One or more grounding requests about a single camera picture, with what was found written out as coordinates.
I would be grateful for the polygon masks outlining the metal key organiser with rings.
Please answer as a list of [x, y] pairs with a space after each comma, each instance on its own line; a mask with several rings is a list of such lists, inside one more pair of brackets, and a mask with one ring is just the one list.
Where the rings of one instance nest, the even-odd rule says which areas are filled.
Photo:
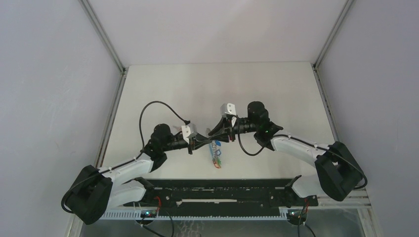
[[212, 160], [212, 163], [213, 163], [215, 168], [221, 169], [221, 166], [222, 166], [221, 160], [220, 160], [220, 157], [221, 157], [221, 149], [220, 148], [221, 148], [221, 146], [220, 147], [213, 146], [212, 141], [209, 144], [209, 151], [210, 151], [210, 155], [211, 155], [211, 160]]

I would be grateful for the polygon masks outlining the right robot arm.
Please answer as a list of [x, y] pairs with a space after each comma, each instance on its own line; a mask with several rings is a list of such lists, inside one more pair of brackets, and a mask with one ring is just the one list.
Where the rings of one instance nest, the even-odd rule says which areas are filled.
[[314, 175], [298, 175], [285, 187], [286, 201], [291, 205], [299, 205], [305, 198], [318, 195], [343, 201], [353, 190], [368, 184], [364, 171], [344, 143], [335, 141], [328, 145], [294, 136], [271, 121], [260, 101], [248, 104], [244, 118], [237, 115], [234, 104], [223, 104], [221, 119], [208, 136], [223, 142], [238, 140], [244, 153], [251, 157], [269, 149], [314, 167]]

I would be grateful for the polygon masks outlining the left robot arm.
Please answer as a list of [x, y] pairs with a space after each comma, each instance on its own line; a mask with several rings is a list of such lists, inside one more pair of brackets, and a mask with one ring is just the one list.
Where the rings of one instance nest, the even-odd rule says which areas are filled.
[[194, 129], [193, 124], [183, 125], [180, 133], [172, 134], [167, 124], [158, 124], [148, 143], [133, 158], [100, 168], [85, 166], [64, 194], [62, 209], [90, 225], [117, 206], [129, 202], [150, 205], [154, 192], [146, 181], [137, 181], [137, 178], [160, 168], [167, 160], [167, 151], [187, 149], [191, 154], [211, 142]]

